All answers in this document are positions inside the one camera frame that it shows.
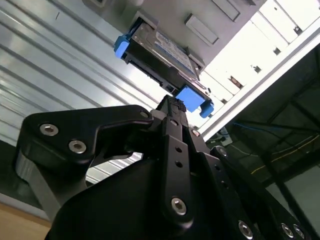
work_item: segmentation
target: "blue cable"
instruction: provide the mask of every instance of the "blue cable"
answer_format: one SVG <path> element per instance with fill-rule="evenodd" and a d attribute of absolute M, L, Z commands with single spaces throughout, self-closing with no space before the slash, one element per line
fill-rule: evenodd
<path fill-rule="evenodd" d="M 240 123 L 234 122 L 233 125 L 237 125 L 239 127 L 242 127 L 244 129 L 250 129 L 250 130 L 254 130 L 254 131 L 264 131 L 266 132 L 267 130 L 262 129 L 262 128 L 258 128 L 258 127 L 251 127 L 251 126 L 246 126 L 246 125 L 242 125 Z M 274 129 L 274 130 L 280 130 L 281 127 L 269 127 L 270 129 Z"/>

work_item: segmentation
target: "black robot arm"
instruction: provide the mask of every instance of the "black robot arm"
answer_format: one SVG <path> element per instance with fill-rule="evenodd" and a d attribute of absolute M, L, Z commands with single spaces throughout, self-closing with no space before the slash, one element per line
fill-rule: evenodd
<path fill-rule="evenodd" d="M 90 167 L 142 160 L 87 187 Z M 52 221 L 47 240 L 309 240 L 308 233 L 221 146 L 207 148 L 184 104 L 38 113 L 15 161 Z"/>

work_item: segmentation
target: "corrugated metal wall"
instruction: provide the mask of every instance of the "corrugated metal wall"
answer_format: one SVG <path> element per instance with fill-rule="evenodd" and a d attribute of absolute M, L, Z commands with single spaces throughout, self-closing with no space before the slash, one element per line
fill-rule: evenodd
<path fill-rule="evenodd" d="M 120 34 L 80 0 L 2 0 L 0 139 L 15 146 L 24 117 L 33 113 L 156 107 L 166 92 L 114 56 Z M 92 168 L 89 180 L 99 181 L 138 159 Z"/>

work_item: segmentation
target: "wooden floor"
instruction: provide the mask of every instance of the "wooden floor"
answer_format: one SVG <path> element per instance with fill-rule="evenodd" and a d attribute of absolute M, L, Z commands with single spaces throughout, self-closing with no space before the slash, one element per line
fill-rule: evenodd
<path fill-rule="evenodd" d="M 0 203 L 0 240 L 44 240 L 50 223 Z"/>

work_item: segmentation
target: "silver screw head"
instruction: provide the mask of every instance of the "silver screw head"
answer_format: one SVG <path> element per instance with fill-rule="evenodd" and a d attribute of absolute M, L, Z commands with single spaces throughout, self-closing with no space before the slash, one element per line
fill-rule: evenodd
<path fill-rule="evenodd" d="M 83 154 L 86 151 L 87 146 L 82 141 L 72 140 L 69 142 L 69 149 L 76 154 Z"/>
<path fill-rule="evenodd" d="M 305 239 L 304 232 L 297 225 L 294 224 L 293 228 L 302 239 Z"/>
<path fill-rule="evenodd" d="M 196 137 L 200 136 L 200 133 L 197 130 L 192 129 L 191 132 L 193 133 L 193 135 L 195 135 Z"/>
<path fill-rule="evenodd" d="M 171 200 L 171 206 L 172 209 L 178 214 L 178 215 L 185 215 L 187 213 L 187 206 L 180 198 L 174 197 Z"/>
<path fill-rule="evenodd" d="M 281 227 L 282 227 L 282 230 L 284 231 L 284 233 L 291 239 L 294 238 L 294 233 L 290 230 L 290 228 L 284 224 L 284 223 L 281 223 Z"/>
<path fill-rule="evenodd" d="M 226 150 L 224 149 L 224 148 L 220 148 L 219 149 L 219 152 L 223 155 L 223 156 L 227 156 L 227 152 L 226 152 Z"/>
<path fill-rule="evenodd" d="M 45 123 L 40 126 L 40 132 L 43 135 L 54 136 L 59 133 L 59 129 L 53 124 Z"/>
<path fill-rule="evenodd" d="M 250 227 L 244 221 L 240 220 L 238 223 L 238 227 L 240 232 L 243 236 L 245 236 L 246 239 L 251 240 L 254 238 L 254 234 L 252 233 Z"/>
<path fill-rule="evenodd" d="M 144 112 L 144 111 L 141 111 L 141 112 L 140 112 L 140 115 L 141 115 L 142 117 L 144 117 L 144 118 L 148 118 L 148 117 L 149 117 L 149 115 L 148 115 L 146 112 Z"/>

